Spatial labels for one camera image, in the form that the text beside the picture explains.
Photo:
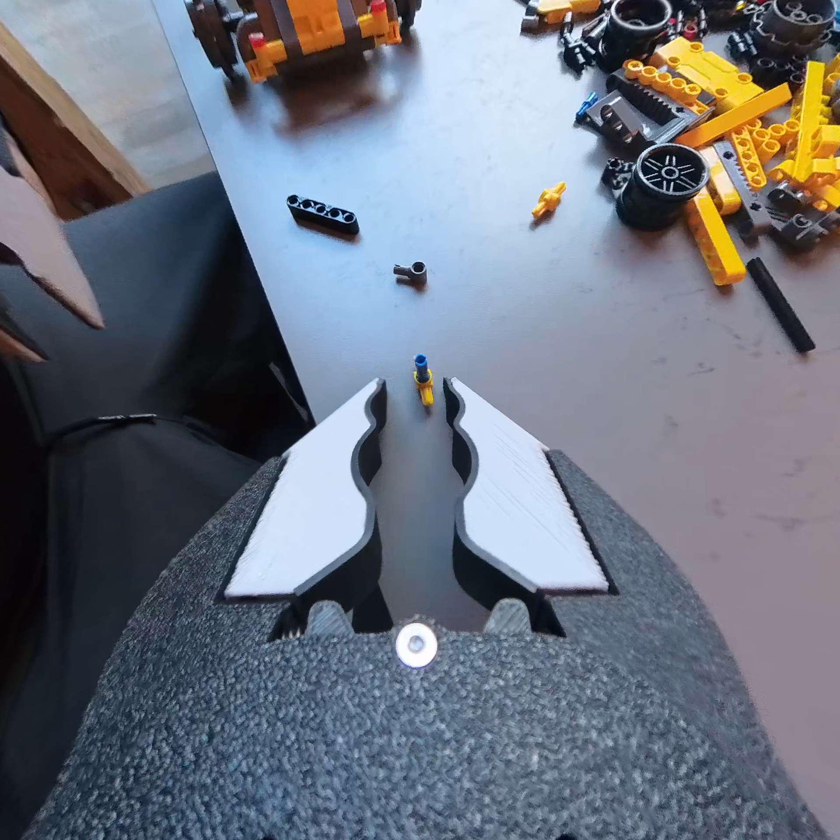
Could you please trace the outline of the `pile of building brick parts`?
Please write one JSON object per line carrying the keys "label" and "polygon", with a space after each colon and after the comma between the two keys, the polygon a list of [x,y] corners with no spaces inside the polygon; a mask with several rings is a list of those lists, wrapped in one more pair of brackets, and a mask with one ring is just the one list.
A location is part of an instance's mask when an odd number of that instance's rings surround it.
{"label": "pile of building brick parts", "polygon": [[[603,74],[598,97],[622,69],[662,92],[674,79],[688,88],[684,102],[709,95],[709,119],[671,143],[706,159],[705,188],[735,246],[733,234],[747,245],[771,236],[802,253],[838,235],[838,2],[523,5],[521,32],[556,31],[568,70]],[[616,213],[645,150],[623,152],[576,125],[616,152],[601,174]]]}

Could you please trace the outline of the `black axle rod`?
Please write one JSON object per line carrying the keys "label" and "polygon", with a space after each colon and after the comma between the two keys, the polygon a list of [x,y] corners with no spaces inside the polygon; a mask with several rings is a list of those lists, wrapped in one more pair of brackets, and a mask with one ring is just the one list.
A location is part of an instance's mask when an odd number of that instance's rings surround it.
{"label": "black axle rod", "polygon": [[816,345],[811,335],[805,329],[804,324],[795,313],[763,260],[759,257],[750,259],[747,263],[747,270],[795,351],[798,354],[813,352]]}

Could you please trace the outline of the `grey desk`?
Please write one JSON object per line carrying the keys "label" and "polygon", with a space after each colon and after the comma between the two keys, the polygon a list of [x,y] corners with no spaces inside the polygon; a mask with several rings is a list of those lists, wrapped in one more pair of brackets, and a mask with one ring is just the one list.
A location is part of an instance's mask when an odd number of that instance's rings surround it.
{"label": "grey desk", "polygon": [[[392,616],[473,629],[451,549],[454,376],[563,450],[690,578],[794,785],[838,837],[838,240],[761,256],[815,341],[798,354],[751,278],[717,289],[684,223],[639,234],[574,124],[594,71],[516,2],[423,2],[366,66],[232,86],[183,2],[154,2],[312,414],[386,380],[374,482]],[[565,182],[554,213],[531,211]],[[297,223],[298,194],[356,237]],[[421,260],[427,284],[396,282]],[[415,386],[426,354],[434,404]]]}

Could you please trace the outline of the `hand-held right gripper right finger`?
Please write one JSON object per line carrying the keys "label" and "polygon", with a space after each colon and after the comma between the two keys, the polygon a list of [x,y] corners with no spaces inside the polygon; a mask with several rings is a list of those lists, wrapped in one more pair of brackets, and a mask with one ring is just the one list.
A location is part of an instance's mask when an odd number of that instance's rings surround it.
{"label": "hand-held right gripper right finger", "polygon": [[611,579],[549,448],[456,377],[444,379],[452,461],[463,481],[453,567],[470,598],[552,617],[550,598],[608,595]]}

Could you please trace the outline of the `black holed beam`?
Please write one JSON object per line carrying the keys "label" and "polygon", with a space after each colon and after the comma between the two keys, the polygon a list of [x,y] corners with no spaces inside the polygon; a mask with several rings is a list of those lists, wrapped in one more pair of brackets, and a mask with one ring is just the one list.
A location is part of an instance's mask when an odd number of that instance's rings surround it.
{"label": "black holed beam", "polygon": [[290,215],[299,224],[326,230],[332,234],[356,237],[360,224],[355,213],[339,206],[290,194],[287,197]]}

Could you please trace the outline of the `black spoked wheel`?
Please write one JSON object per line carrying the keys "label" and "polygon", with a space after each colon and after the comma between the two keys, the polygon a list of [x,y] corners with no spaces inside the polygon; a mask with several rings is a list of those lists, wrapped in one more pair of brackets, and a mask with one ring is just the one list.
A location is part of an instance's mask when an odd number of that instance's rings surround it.
{"label": "black spoked wheel", "polygon": [[697,150],[680,143],[655,144],[637,158],[616,199],[616,213],[630,228],[665,230],[707,186],[709,176],[709,164]]}

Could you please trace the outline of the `yellow brick vehicle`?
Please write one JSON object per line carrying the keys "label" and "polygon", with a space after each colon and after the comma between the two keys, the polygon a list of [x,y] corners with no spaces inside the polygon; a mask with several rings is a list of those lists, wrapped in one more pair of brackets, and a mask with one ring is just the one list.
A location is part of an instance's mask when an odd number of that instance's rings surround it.
{"label": "yellow brick vehicle", "polygon": [[209,63],[253,83],[398,46],[421,1],[188,1],[192,35]]}

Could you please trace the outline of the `long yellow holed beam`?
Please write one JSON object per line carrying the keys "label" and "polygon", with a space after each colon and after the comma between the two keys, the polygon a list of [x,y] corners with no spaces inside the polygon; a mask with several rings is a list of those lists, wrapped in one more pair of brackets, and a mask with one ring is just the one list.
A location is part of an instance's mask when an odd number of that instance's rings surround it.
{"label": "long yellow holed beam", "polygon": [[705,187],[686,205],[686,221],[715,285],[729,287],[741,282],[747,269]]}

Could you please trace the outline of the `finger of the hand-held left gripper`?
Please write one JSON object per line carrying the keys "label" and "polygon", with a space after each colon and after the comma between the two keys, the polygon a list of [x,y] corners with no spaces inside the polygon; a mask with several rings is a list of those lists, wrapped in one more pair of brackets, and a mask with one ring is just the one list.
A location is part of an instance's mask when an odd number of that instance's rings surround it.
{"label": "finger of the hand-held left gripper", "polygon": [[5,328],[1,328],[1,355],[31,363],[44,363],[49,360],[48,355],[44,354],[43,351],[27,346],[19,336],[12,334]]}
{"label": "finger of the hand-held left gripper", "polygon": [[93,289],[60,220],[36,190],[1,170],[1,244],[12,261],[64,309],[89,327],[105,327]]}

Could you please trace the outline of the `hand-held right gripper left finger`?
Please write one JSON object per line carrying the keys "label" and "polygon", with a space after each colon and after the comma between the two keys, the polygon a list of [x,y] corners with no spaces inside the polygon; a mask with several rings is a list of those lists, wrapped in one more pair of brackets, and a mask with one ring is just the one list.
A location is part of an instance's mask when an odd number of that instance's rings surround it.
{"label": "hand-held right gripper left finger", "polygon": [[385,380],[373,379],[280,458],[238,549],[224,601],[351,612],[377,589],[382,540],[371,483],[382,467]]}

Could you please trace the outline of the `wooden post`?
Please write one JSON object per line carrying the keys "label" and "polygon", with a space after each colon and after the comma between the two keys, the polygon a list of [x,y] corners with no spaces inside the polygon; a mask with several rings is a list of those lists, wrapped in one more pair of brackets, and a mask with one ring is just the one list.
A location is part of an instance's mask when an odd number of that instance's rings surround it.
{"label": "wooden post", "polygon": [[1,26],[2,139],[24,178],[63,221],[129,201],[150,188],[131,163]]}

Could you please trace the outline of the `grey toothed rack piece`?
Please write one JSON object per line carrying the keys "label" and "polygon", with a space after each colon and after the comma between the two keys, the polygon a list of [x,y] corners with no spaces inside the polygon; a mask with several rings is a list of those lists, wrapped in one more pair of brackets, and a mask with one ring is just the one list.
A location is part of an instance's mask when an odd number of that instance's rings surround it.
{"label": "grey toothed rack piece", "polygon": [[675,142],[709,119],[714,107],[704,91],[692,102],[683,101],[688,88],[673,89],[673,81],[667,80],[662,92],[652,81],[643,83],[640,76],[630,78],[625,69],[616,70],[607,76],[605,95],[588,111],[583,125],[627,153]]}

